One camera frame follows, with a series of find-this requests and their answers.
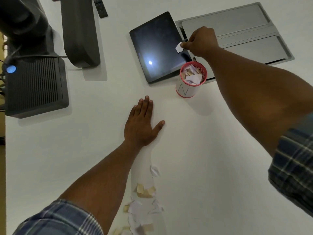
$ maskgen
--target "ventilation grille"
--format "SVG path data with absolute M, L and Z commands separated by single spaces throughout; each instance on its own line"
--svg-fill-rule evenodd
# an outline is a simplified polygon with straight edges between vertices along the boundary
M 8 110 L 24 110 L 58 100 L 57 76 L 53 58 L 32 63 L 19 61 L 13 74 L 6 74 Z

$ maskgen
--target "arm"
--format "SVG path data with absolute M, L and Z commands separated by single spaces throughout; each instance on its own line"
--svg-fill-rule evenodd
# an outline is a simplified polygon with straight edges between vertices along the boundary
M 153 102 L 146 96 L 131 110 L 124 142 L 96 166 L 78 178 L 60 199 L 72 201 L 92 213 L 107 234 L 125 192 L 131 166 L 142 147 L 157 137 L 165 121 L 151 128 Z
M 201 27 L 181 46 L 209 63 L 229 109 L 272 156 L 280 136 L 313 111 L 311 85 L 220 48 L 213 29 Z

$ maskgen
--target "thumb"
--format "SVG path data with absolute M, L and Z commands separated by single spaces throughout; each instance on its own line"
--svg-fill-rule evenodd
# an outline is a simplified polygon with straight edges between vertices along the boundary
M 157 137 L 157 135 L 159 134 L 159 132 L 161 131 L 161 129 L 163 128 L 163 126 L 165 125 L 165 121 L 162 120 L 160 121 L 152 130 L 152 134 Z
M 182 47 L 182 48 L 184 48 L 186 50 L 190 50 L 191 45 L 192 45 L 192 42 L 189 42 L 189 41 L 188 42 L 182 42 L 180 44 L 180 47 Z

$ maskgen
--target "yellow wall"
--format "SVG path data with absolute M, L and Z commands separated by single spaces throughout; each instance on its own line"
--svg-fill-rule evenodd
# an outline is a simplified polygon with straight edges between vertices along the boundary
M 3 38 L 0 33 L 0 59 L 4 59 L 3 55 Z M 0 95 L 0 105 L 4 103 L 4 98 Z M 5 115 L 0 112 L 0 137 L 5 136 Z M 5 146 L 0 146 L 0 235 L 6 234 L 6 209 L 5 209 Z

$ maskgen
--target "pink object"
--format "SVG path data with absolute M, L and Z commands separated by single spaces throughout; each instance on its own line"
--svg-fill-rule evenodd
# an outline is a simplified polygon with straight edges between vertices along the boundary
M 191 85 L 185 81 L 185 79 L 182 78 L 182 71 L 185 67 L 193 65 L 195 67 L 200 68 L 202 75 L 204 76 L 204 80 L 198 84 L 198 85 Z M 205 83 L 206 79 L 208 78 L 208 72 L 205 69 L 205 67 L 198 62 L 188 62 L 185 63 L 182 68 L 180 69 L 179 73 L 179 78 L 178 78 L 178 83 L 176 84 L 176 92 L 178 95 L 180 95 L 183 98 L 191 98 L 193 97 L 197 91 L 200 89 L 200 86 Z

